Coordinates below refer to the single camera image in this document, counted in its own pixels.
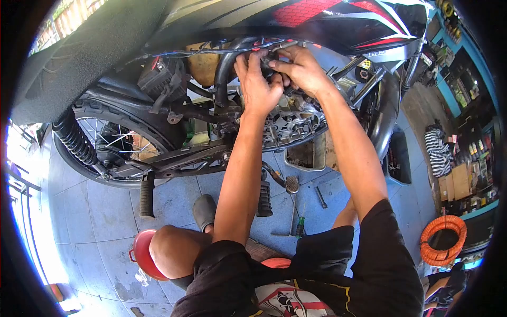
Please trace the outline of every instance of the red stool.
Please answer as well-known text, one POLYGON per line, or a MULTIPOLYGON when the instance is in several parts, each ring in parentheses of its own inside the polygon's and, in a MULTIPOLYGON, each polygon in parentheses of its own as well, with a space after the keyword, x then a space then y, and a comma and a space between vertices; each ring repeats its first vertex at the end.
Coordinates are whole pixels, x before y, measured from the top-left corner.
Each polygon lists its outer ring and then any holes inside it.
POLYGON ((155 266, 150 255, 150 242, 155 232, 157 232, 155 229, 146 229, 138 233, 134 238, 132 250, 128 252, 128 255, 130 260, 136 262, 146 275, 157 280, 169 280, 155 266))
POLYGON ((285 258, 271 258, 266 259, 261 263, 273 269, 285 269, 291 265, 291 260, 285 258))

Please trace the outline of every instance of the black and white striped bag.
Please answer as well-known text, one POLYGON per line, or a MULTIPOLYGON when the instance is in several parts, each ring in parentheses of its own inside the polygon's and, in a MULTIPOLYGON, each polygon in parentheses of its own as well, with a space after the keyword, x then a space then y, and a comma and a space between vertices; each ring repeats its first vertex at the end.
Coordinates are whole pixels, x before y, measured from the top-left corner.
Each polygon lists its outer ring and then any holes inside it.
POLYGON ((442 140, 443 136, 444 132, 438 129, 433 129, 424 134, 431 171, 435 177, 447 175, 451 171, 452 156, 449 145, 442 140))

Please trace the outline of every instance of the man's left hand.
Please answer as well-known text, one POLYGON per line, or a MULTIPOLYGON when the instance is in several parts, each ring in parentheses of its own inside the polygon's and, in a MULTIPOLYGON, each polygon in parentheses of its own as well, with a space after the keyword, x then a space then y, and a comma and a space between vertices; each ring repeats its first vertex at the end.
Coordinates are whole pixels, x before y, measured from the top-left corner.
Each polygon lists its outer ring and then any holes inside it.
POLYGON ((234 70, 238 75, 245 101, 244 116, 256 116, 265 119, 275 108, 283 93, 283 80, 280 74, 271 77, 268 84, 261 72, 261 57, 266 50, 250 53, 248 62, 243 54, 236 58, 234 70))

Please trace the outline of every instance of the orange cable reel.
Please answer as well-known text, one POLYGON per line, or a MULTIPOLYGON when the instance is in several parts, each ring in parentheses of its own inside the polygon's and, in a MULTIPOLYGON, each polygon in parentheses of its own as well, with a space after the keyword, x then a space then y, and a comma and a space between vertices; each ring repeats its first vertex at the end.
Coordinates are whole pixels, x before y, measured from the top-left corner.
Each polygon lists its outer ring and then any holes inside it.
POLYGON ((452 263, 461 252, 466 239, 466 224, 457 216, 438 217, 430 222, 421 234, 421 258, 432 266, 444 266, 452 263), (435 250, 428 241, 432 235, 442 229, 451 229, 458 235, 458 242, 447 250, 435 250))

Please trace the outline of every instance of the green screwdriver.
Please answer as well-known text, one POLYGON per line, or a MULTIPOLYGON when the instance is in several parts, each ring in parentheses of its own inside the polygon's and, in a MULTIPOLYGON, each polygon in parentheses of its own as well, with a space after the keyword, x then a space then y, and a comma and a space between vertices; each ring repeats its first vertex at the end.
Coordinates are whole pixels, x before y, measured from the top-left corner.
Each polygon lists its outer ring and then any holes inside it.
POLYGON ((303 236, 304 231, 305 231, 305 217, 304 217, 305 207, 306 207, 306 202, 303 205, 303 214, 301 215, 301 217, 299 217, 298 226, 296 227, 296 238, 297 239, 300 239, 303 236))

